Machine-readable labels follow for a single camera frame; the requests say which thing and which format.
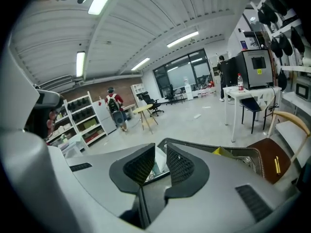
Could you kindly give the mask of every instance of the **ceiling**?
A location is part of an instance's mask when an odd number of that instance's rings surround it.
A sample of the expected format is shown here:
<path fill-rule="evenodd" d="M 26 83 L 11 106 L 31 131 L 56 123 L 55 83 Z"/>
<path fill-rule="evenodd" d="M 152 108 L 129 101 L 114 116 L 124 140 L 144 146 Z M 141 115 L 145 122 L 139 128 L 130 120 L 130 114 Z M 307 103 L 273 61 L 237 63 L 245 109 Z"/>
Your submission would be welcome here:
<path fill-rule="evenodd" d="M 87 13 L 92 1 L 34 1 L 25 9 L 10 49 L 34 83 L 75 78 L 78 51 L 86 52 L 84 80 L 130 74 L 146 57 L 138 70 L 156 68 L 181 48 L 228 39 L 250 0 L 109 0 L 98 16 Z M 194 31 L 192 41 L 166 46 Z"/>

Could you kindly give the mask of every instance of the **bottle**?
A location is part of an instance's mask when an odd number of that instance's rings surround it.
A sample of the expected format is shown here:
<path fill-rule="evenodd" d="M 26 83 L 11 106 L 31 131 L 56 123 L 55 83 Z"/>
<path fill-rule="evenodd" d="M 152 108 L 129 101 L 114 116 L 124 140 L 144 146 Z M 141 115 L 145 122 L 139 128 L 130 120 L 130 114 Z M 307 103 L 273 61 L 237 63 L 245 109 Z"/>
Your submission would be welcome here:
<path fill-rule="evenodd" d="M 244 90 L 243 79 L 240 73 L 238 73 L 238 87 L 239 87 L 239 91 Z"/>

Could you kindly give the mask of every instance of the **floor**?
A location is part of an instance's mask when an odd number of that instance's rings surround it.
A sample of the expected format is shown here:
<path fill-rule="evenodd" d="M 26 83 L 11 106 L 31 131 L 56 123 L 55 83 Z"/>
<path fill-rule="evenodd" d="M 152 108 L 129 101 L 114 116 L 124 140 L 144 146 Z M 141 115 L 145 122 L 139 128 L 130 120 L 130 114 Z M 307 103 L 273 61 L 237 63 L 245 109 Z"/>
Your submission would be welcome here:
<path fill-rule="evenodd" d="M 164 113 L 159 113 L 155 117 L 158 124 L 151 125 L 153 134 L 145 127 L 143 131 L 138 116 L 127 122 L 128 132 L 122 132 L 120 129 L 112 132 L 110 135 L 102 138 L 90 146 L 89 154 L 100 154 L 117 151 L 144 143 L 154 142 L 159 144 L 166 137 L 180 139 L 184 141 L 209 144 L 216 146 L 247 147 L 261 139 L 264 139 L 270 127 L 271 117 L 267 118 L 265 131 L 263 127 L 263 114 L 260 114 L 259 120 L 255 121 L 254 132 L 251 134 L 252 113 L 245 111 L 244 124 L 241 124 L 242 108 L 238 111 L 238 124 L 236 128 L 237 140 L 231 142 L 231 134 L 234 119 L 234 100 L 229 102 L 229 125 L 224 124 L 225 105 L 219 101 L 216 95 L 208 95 L 204 98 L 197 98 L 184 103 L 173 105 L 161 105 L 160 109 Z M 287 146 L 284 139 L 277 132 L 271 137 L 276 141 L 289 155 L 292 151 Z M 295 166 L 291 166 L 288 172 L 276 184 L 276 186 L 285 191 L 290 181 L 297 177 L 298 171 Z"/>

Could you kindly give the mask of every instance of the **backpack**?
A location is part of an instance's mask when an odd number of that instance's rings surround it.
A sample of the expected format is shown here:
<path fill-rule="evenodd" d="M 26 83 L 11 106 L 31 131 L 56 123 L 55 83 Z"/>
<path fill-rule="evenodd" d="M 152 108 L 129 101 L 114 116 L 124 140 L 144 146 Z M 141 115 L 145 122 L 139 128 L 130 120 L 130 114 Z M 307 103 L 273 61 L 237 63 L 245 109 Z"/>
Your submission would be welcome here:
<path fill-rule="evenodd" d="M 117 94 L 113 94 L 112 97 L 109 95 L 107 96 L 107 107 L 109 108 L 111 113 L 119 111 L 120 109 L 119 103 L 115 99 L 116 95 Z"/>

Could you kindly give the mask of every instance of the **glass wall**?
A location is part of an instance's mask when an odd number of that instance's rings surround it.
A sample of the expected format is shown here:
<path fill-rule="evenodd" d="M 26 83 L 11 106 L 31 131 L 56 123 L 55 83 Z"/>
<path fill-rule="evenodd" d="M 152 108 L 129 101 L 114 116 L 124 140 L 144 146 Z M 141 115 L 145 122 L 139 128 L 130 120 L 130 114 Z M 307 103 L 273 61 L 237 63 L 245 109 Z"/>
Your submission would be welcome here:
<path fill-rule="evenodd" d="M 207 80 L 212 80 L 204 50 L 171 61 L 155 69 L 154 74 L 162 97 L 170 94 L 170 85 L 174 90 L 184 90 L 186 78 L 193 90 L 200 89 Z"/>

